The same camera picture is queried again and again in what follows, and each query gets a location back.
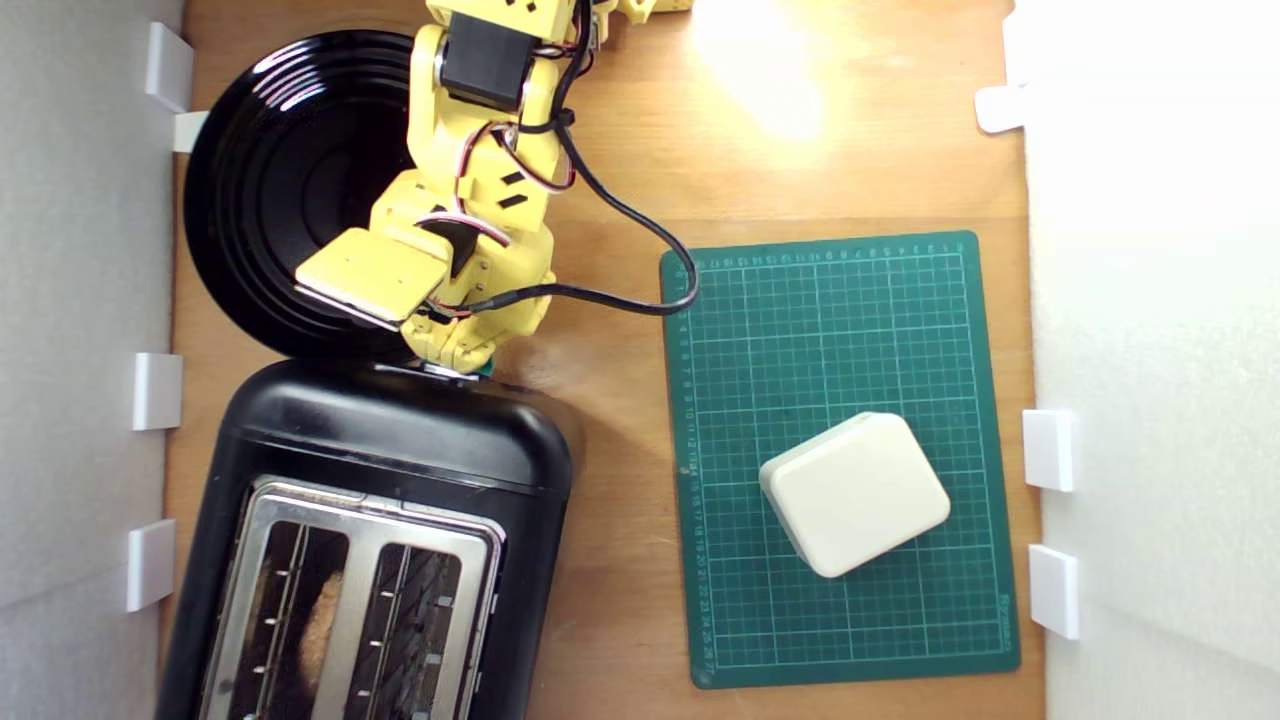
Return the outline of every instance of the wooden table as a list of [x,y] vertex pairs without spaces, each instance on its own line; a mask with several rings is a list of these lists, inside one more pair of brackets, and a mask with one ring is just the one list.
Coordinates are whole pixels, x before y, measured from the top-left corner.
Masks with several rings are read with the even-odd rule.
[[[660,324],[559,300],[536,337],[499,356],[503,379],[576,405],[590,439],[530,719],[1043,715],[1043,637],[1027,618],[1024,551],[1039,538],[1039,509],[1023,484],[1019,420],[1032,405],[1021,140],[984,137],[972,100],[1002,81],[1000,20],[1010,9],[1010,0],[699,0],[692,14],[618,32],[570,104],[598,174],[692,245],[978,232],[1021,670],[695,689]],[[292,40],[353,27],[412,33],[425,18],[416,0],[188,0],[195,106],[209,108],[243,68]],[[562,278],[655,299],[660,243],[581,184],[553,204],[549,224]],[[187,386],[184,424],[169,442],[165,512],[178,519],[184,556],[225,404],[275,356],[219,313],[178,234],[174,352],[187,357]]]

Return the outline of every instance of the toaster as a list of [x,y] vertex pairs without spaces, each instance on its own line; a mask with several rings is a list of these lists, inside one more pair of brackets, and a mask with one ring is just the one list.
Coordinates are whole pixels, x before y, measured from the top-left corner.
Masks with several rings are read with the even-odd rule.
[[581,459],[493,380],[287,360],[223,419],[157,720],[525,714]]

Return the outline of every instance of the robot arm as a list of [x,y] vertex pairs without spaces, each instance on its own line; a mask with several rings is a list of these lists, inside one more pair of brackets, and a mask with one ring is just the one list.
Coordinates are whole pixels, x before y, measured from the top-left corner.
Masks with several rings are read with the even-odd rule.
[[421,28],[412,55],[416,168],[385,190],[367,228],[348,229],[297,269],[298,290],[463,373],[536,331],[552,295],[575,295],[556,284],[544,224],[550,196],[575,179],[556,127],[576,79],[564,74],[594,60],[611,13],[645,22],[657,3],[428,0],[439,24]]

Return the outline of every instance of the white bracket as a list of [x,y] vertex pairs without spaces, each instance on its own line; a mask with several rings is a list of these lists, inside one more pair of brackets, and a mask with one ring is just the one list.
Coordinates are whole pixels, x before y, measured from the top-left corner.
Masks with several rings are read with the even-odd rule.
[[1005,85],[983,87],[973,96],[978,127],[989,135],[1027,124],[1027,85],[1036,68],[1030,15],[1014,9],[1002,23],[1005,37]]
[[1069,641],[1080,639],[1079,562],[1043,544],[1033,544],[1028,551],[1032,620]]
[[191,154],[196,138],[209,119],[209,110],[201,113],[178,113],[173,117],[173,151]]
[[1023,462],[1027,484],[1075,491],[1073,415],[1065,410],[1023,410]]
[[196,51],[164,23],[151,23],[147,41],[146,92],[174,113],[191,109]]
[[182,424],[182,355],[138,352],[133,363],[133,429]]
[[137,612],[173,594],[178,525],[160,520],[129,532],[128,591],[124,607]]

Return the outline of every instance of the cutting mat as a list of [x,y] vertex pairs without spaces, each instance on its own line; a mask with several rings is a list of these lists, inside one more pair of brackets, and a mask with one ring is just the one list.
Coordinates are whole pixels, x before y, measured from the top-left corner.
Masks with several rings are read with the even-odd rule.
[[[978,240],[938,233],[694,252],[666,324],[689,650],[701,688],[1019,664]],[[663,296],[689,278],[662,263]],[[906,418],[943,525],[835,580],[799,559],[759,466],[858,413]]]

